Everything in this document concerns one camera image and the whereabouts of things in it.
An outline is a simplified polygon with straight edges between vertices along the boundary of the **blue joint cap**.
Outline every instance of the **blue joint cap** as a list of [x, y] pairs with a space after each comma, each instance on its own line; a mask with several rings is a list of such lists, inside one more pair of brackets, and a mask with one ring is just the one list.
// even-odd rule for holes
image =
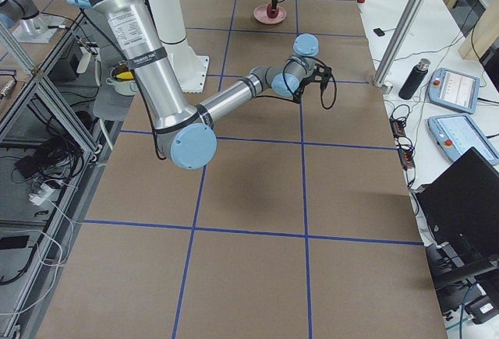
[[10, 29], [12, 26], [16, 24], [14, 20], [10, 19], [10, 17], [6, 16], [5, 14], [0, 13], [0, 23], [3, 24], [7, 29]]
[[192, 123], [180, 130], [170, 147], [175, 165], [184, 169], [199, 169], [211, 161], [217, 150], [217, 137], [203, 123]]
[[295, 39], [293, 50], [297, 55], [315, 56], [319, 53], [319, 41], [312, 34], [301, 34]]
[[68, 4], [75, 5], [78, 8], [91, 8], [90, 2], [88, 0], [66, 0]]
[[272, 80], [271, 85], [272, 90], [274, 90], [276, 94], [283, 97], [291, 97], [292, 93], [294, 94], [299, 87], [299, 80], [294, 75], [287, 72], [284, 75], [276, 75]]

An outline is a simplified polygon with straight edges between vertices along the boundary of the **table surface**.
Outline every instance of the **table surface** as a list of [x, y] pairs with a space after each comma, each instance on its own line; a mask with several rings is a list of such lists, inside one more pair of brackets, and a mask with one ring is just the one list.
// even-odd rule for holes
[[[373, 29], [380, 27], [381, 29], [388, 30], [395, 27], [407, 1], [366, 0], [363, 5], [359, 5], [373, 58], [382, 57], [393, 34], [392, 31], [388, 32], [384, 37], [378, 37], [373, 32]], [[437, 68], [445, 67], [479, 77], [482, 79], [479, 96], [499, 101], [499, 93], [488, 75], [483, 71], [481, 64], [478, 61], [463, 60], [459, 55], [458, 49], [464, 41], [464, 37], [462, 37], [460, 29], [442, 0], [425, 0], [397, 57], [403, 58], [413, 52], [439, 51], [441, 48], [451, 44], [456, 37], [458, 38], [458, 41], [456, 40], [458, 43], [452, 46], [448, 52], [447, 49], [444, 49], [438, 53], [424, 53], [398, 60], [394, 62], [387, 76], [387, 80], [390, 80], [394, 84], [392, 92], [384, 96], [388, 114], [392, 112], [394, 107], [400, 104], [407, 104], [412, 108], [405, 131], [408, 137], [416, 143], [416, 180], [414, 187], [431, 183], [451, 165], [451, 162], [435, 143], [435, 139], [426, 126], [426, 120], [432, 116], [451, 115], [457, 114], [457, 112], [428, 102], [425, 96], [426, 88], [420, 88], [416, 92], [415, 97], [410, 101], [404, 101], [398, 97], [398, 91], [412, 67], [421, 58], [428, 58], [431, 62], [429, 73], [432, 73]], [[423, 83], [427, 83], [429, 78], [430, 74], [428, 74]], [[497, 134], [499, 132], [499, 107], [496, 105], [479, 101], [472, 119], [485, 135]], [[490, 141], [499, 150], [499, 138], [493, 138]], [[413, 178], [414, 171], [410, 171], [408, 176], [409, 178]], [[425, 236], [428, 230], [422, 214], [418, 216], [418, 222], [423, 240], [426, 244], [430, 244], [430, 236]], [[458, 322], [458, 314], [455, 315], [454, 320], [447, 323], [447, 326], [449, 327], [456, 322]], [[492, 338], [497, 333], [499, 333], [499, 317], [495, 317], [483, 325], [465, 323], [464, 326], [464, 335], [469, 339]], [[450, 339], [458, 338], [458, 330], [450, 331], [448, 337]]]
[[[135, 99], [37, 338], [446, 338], [356, 0], [181, 0], [197, 104], [316, 34], [338, 101], [254, 100], [209, 165], [157, 161]], [[327, 99], [331, 99], [328, 89]]]

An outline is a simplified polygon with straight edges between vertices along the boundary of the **white table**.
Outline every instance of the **white table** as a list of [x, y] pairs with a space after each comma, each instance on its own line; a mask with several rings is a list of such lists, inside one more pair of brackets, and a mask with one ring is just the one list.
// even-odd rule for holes
[[[366, 0], [364, 4], [359, 4], [364, 29], [369, 40], [371, 55], [374, 59], [374, 65], [377, 67], [378, 60], [381, 60], [386, 50], [388, 42], [391, 39], [393, 31], [389, 31], [383, 37], [378, 37], [373, 29], [379, 27], [382, 30], [390, 30], [397, 26], [398, 20], [402, 14], [405, 4], [408, 0]], [[398, 97], [405, 79], [409, 75], [412, 67], [418, 63], [421, 58], [428, 58], [431, 62], [429, 74], [423, 83], [430, 79], [430, 73], [439, 67], [452, 69], [467, 73], [471, 76], [481, 77], [484, 80], [480, 88], [479, 97], [499, 101], [499, 93], [490, 81], [488, 75], [483, 71], [483, 67], [478, 61], [463, 60], [458, 53], [461, 43], [464, 41], [462, 34], [452, 18], [450, 12], [442, 0], [425, 0], [410, 32], [406, 37], [397, 58], [405, 57], [414, 52], [421, 51], [439, 51], [448, 46], [455, 38], [461, 38], [456, 45], [449, 49], [444, 49], [438, 53], [424, 53], [412, 55], [410, 58], [394, 62], [386, 78], [394, 84], [393, 90], [384, 96], [387, 113], [390, 114], [393, 107], [400, 104], [407, 104], [412, 108], [412, 114], [409, 116], [405, 132], [407, 136], [416, 144], [416, 180], [413, 187], [422, 184], [431, 183], [451, 162], [447, 159], [435, 139], [430, 134], [426, 120], [430, 116], [449, 115], [453, 112], [447, 108], [437, 106], [427, 102], [425, 98], [426, 88], [420, 87], [415, 97], [410, 101], [404, 101]], [[404, 115], [405, 109], [400, 109], [400, 113], [395, 115]], [[499, 132], [499, 106], [489, 105], [479, 101], [475, 114], [472, 119], [481, 128], [485, 135], [496, 134]], [[499, 150], [499, 137], [490, 140]], [[414, 175], [414, 171], [409, 171], [409, 179]], [[424, 234], [427, 233], [426, 223], [423, 216], [418, 216], [422, 238], [425, 243], [430, 243]], [[450, 326], [458, 322], [458, 318], [446, 323]], [[449, 339], [458, 338], [458, 330], [448, 331]], [[464, 323], [463, 336], [466, 339], [492, 339], [499, 336], [499, 316], [483, 325], [474, 325]]]

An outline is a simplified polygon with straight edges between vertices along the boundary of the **black monitor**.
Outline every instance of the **black monitor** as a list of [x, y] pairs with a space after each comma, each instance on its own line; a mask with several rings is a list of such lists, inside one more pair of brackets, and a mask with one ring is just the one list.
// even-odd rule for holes
[[[464, 264], [499, 254], [499, 172], [475, 148], [416, 197], [437, 243]], [[499, 270], [475, 278], [499, 306]]]

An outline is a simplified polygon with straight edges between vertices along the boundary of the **white power socket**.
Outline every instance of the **white power socket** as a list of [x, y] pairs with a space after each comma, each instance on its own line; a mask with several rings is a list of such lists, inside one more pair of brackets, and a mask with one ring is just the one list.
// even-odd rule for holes
[[39, 207], [41, 204], [45, 202], [46, 199], [55, 191], [51, 186], [47, 183], [42, 183], [40, 189], [37, 193], [30, 193], [28, 195], [28, 200]]

